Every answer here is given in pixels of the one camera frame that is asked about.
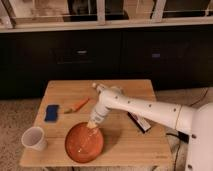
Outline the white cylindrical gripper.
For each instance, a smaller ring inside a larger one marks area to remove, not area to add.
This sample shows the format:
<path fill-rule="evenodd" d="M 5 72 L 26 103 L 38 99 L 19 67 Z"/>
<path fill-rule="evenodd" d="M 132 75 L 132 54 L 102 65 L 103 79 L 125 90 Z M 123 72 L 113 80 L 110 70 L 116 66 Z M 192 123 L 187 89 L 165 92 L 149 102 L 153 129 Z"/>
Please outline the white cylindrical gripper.
<path fill-rule="evenodd" d="M 97 103 L 91 111 L 90 119 L 87 127 L 90 129 L 96 128 L 106 118 L 110 110 L 101 103 Z"/>

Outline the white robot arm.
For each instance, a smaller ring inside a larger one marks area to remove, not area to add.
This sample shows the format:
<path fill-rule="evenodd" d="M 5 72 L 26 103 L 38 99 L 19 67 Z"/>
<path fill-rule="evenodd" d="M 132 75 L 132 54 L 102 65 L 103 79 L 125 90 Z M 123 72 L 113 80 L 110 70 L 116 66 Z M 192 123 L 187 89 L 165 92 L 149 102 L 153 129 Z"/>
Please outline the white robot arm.
<path fill-rule="evenodd" d="M 90 114 L 89 128 L 101 124 L 113 109 L 142 116 L 189 136 L 185 171 L 213 171 L 213 103 L 196 109 L 131 98 L 118 87 L 98 85 L 96 91 L 99 96 Z"/>

